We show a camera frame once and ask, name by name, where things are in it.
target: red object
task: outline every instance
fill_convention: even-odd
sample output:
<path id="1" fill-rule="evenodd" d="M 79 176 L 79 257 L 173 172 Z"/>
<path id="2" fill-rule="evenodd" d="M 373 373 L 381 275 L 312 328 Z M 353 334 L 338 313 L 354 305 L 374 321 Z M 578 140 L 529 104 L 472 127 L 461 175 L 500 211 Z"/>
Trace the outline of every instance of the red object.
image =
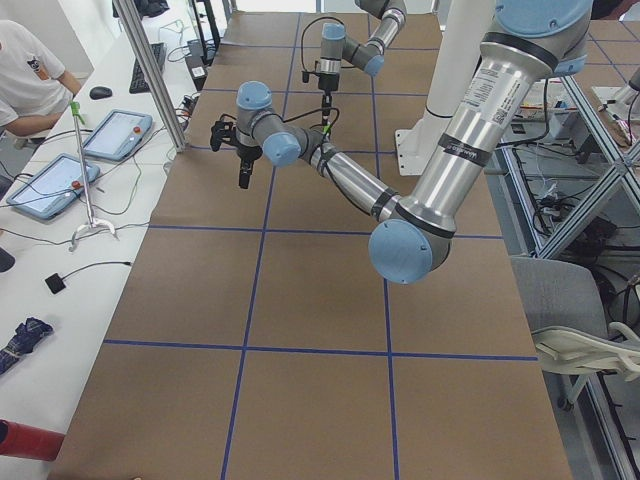
<path id="1" fill-rule="evenodd" d="M 0 420 L 0 455 L 52 462 L 63 440 L 62 433 Z"/>

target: white desk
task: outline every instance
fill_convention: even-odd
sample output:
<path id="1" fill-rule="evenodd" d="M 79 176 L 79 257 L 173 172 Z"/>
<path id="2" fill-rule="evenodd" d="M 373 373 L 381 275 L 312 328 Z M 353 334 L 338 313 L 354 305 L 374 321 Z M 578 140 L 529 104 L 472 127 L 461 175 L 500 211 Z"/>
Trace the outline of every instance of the white desk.
<path id="1" fill-rule="evenodd" d="M 149 39 L 155 42 L 157 37 L 152 34 Z M 163 31 L 161 39 L 170 51 L 177 46 L 179 35 Z M 172 57 L 179 58 L 177 54 L 175 52 Z M 150 93 L 128 93 L 133 61 L 129 42 L 122 34 L 76 97 L 87 123 L 85 128 L 97 126 L 114 108 L 148 113 L 154 118 L 153 130 L 162 126 Z M 195 91 L 184 62 L 167 61 L 163 78 L 175 106 L 184 95 Z M 113 96 L 90 100 L 89 90 L 96 85 L 110 87 Z M 73 130 L 73 119 L 68 110 L 51 135 L 67 130 Z M 25 172 L 35 173 L 59 153 L 76 154 L 76 150 L 74 135 L 45 143 Z M 166 179 L 162 166 L 171 152 L 173 148 L 167 132 L 158 133 L 136 155 L 142 177 L 131 208 L 120 216 L 96 210 L 96 216 L 111 221 L 116 228 L 147 222 L 162 191 Z M 110 162 L 96 163 L 102 172 L 114 166 Z M 123 210 L 137 174 L 136 166 L 128 160 L 93 184 L 93 202 L 111 211 Z M 19 182 L 16 182 L 7 196 L 18 186 Z M 1 227 L 56 242 L 70 239 L 75 229 L 86 221 L 85 206 L 78 201 L 46 223 L 11 208 L 0 208 Z M 0 246 L 16 258 L 14 267 L 0 274 L 0 348 L 13 336 L 18 324 L 28 317 L 39 318 L 54 328 L 53 335 L 38 344 L 32 354 L 0 376 L 0 418 L 58 432 L 67 431 L 130 268 L 108 265 L 87 269 L 69 277 L 65 281 L 67 288 L 57 295 L 49 291 L 44 279 L 54 272 L 64 275 L 94 262 L 133 261 L 145 231 L 146 227 L 122 229 L 118 231 L 117 240 L 108 233 L 96 235 L 80 240 L 73 253 L 69 252 L 68 244 L 52 246 L 7 233 L 0 235 Z M 0 456 L 0 479 L 44 479 L 49 467 L 48 462 Z"/>

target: tablet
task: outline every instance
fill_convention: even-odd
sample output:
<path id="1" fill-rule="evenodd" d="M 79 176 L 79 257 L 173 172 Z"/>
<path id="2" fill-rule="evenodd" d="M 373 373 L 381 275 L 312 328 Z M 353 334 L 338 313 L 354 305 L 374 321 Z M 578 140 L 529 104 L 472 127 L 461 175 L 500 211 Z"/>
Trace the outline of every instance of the tablet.
<path id="1" fill-rule="evenodd" d="M 112 110 L 82 144 L 84 153 L 120 162 L 136 148 L 152 122 L 151 116 L 144 113 Z"/>
<path id="2" fill-rule="evenodd" d="M 93 182 L 100 169 L 87 164 L 89 181 Z M 73 188 L 73 183 L 82 184 L 80 161 L 63 153 L 31 177 L 7 199 L 7 203 L 23 213 L 48 220 L 67 208 L 80 196 L 82 187 Z"/>

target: white chair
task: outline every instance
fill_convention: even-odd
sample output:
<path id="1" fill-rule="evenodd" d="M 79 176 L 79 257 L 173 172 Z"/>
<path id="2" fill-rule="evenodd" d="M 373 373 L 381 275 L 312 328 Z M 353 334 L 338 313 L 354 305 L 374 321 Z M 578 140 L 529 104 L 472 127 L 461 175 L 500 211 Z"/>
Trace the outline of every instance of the white chair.
<path id="1" fill-rule="evenodd" d="M 511 257 L 540 366 L 544 371 L 578 375 L 566 397 L 571 410 L 590 374 L 617 372 L 625 381 L 640 376 L 640 338 L 626 325 L 609 329 L 626 339 L 607 340 L 606 317 L 589 270 L 556 260 Z"/>

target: keyboard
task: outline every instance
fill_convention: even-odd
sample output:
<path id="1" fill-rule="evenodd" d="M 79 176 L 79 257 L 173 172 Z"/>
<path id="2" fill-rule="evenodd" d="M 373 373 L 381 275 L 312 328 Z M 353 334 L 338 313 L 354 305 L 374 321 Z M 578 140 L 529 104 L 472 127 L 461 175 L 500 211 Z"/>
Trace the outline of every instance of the keyboard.
<path id="1" fill-rule="evenodd" d="M 164 61 L 167 58 L 167 46 L 164 43 L 152 43 L 151 51 L 156 57 L 160 71 L 164 71 Z M 149 84 L 144 79 L 144 73 L 138 59 L 133 64 L 133 73 L 131 74 L 131 85 L 129 85 L 129 93 L 143 93 L 149 91 Z"/>

